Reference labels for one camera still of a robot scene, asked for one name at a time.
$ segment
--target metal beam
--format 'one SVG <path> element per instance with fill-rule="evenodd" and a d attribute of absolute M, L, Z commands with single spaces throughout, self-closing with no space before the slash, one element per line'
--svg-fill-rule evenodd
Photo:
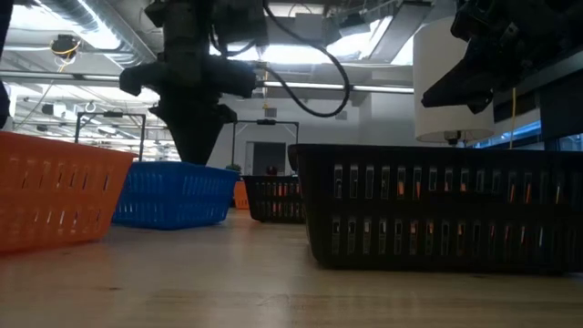
<path fill-rule="evenodd" d="M 46 122 L 46 121 L 28 121 L 28 122 L 15 122 L 15 124 L 19 125 L 22 124 L 23 126 L 37 126 L 37 125 L 42 125 L 42 126 L 46 126 L 46 127 L 60 127 L 60 128 L 74 128 L 76 126 L 76 123 L 73 122 Z M 85 125 L 85 127 L 90 127 L 90 128 L 97 128 L 97 127 L 115 127 L 115 128 L 126 128 L 126 129 L 142 129 L 141 125 L 139 127 L 137 127 L 136 125 L 133 124 L 93 124 L 93 123 L 87 123 Z M 166 130 L 168 129 L 168 127 L 166 126 L 146 126 L 146 129 L 148 130 Z"/>

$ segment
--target plastic basket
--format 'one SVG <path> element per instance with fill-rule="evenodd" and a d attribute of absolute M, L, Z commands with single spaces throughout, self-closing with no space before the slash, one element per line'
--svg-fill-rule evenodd
<path fill-rule="evenodd" d="M 261 222 L 305 222 L 298 178 L 252 176 L 243 178 L 253 219 Z"/>
<path fill-rule="evenodd" d="M 0 132 L 0 251 L 102 238 L 133 158 Z"/>
<path fill-rule="evenodd" d="M 312 254 L 325 266 L 583 269 L 581 153 L 316 145 L 294 152 Z"/>
<path fill-rule="evenodd" d="M 247 189 L 244 181 L 237 181 L 237 183 L 235 183 L 235 208 L 237 208 L 237 210 L 249 209 Z"/>
<path fill-rule="evenodd" d="M 236 171 L 180 162 L 134 163 L 113 222 L 178 230 L 225 220 L 239 178 Z"/>

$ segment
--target fluorescent light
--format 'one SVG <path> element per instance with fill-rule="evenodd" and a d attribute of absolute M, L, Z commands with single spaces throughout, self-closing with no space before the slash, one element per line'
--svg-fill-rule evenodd
<path fill-rule="evenodd" d="M 402 93 L 402 94 L 414 93 L 414 89 L 412 87 L 354 86 L 353 90 L 361 92 L 378 92 L 378 93 Z"/>
<path fill-rule="evenodd" d="M 107 81 L 107 82 L 118 82 L 119 81 L 119 77 L 117 77 L 117 76 L 101 76 L 101 75 L 86 74 L 83 77 L 85 79 L 95 79 L 95 80 Z"/>
<path fill-rule="evenodd" d="M 310 88 L 310 89 L 323 89 L 323 90 L 342 90 L 342 85 L 333 84 L 319 84 L 319 83 L 298 83 L 298 82 L 287 82 L 288 87 L 296 88 Z M 275 81 L 265 81 L 263 82 L 265 87 L 281 87 L 280 82 Z"/>
<path fill-rule="evenodd" d="M 305 88 L 305 89 L 321 89 L 321 90 L 343 90 L 343 85 L 335 84 L 321 84 L 321 83 L 297 83 L 288 82 L 286 83 L 288 87 L 291 88 Z M 281 87 L 280 82 L 275 81 L 265 81 L 263 82 L 264 87 Z M 412 87 L 381 87 L 381 86 L 353 86 L 352 91 L 358 92 L 376 92 L 376 93 L 400 93 L 400 94 L 413 94 L 414 90 Z"/>

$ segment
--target small orange basket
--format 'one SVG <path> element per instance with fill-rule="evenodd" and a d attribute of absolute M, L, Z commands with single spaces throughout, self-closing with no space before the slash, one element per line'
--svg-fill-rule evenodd
<path fill-rule="evenodd" d="M 237 210 L 248 210 L 249 201 L 247 200 L 247 189 L 244 181 L 235 183 L 235 207 Z"/>
<path fill-rule="evenodd" d="M 0 132 L 0 251 L 102 238 L 134 157 Z"/>

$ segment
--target orange object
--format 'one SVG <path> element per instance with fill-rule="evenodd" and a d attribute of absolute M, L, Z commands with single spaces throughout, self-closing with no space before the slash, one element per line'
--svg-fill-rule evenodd
<path fill-rule="evenodd" d="M 247 188 L 244 181 L 235 183 L 235 207 L 237 210 L 248 210 L 249 201 L 247 200 Z"/>
<path fill-rule="evenodd" d="M 0 251 L 102 238 L 134 157 L 0 132 Z"/>

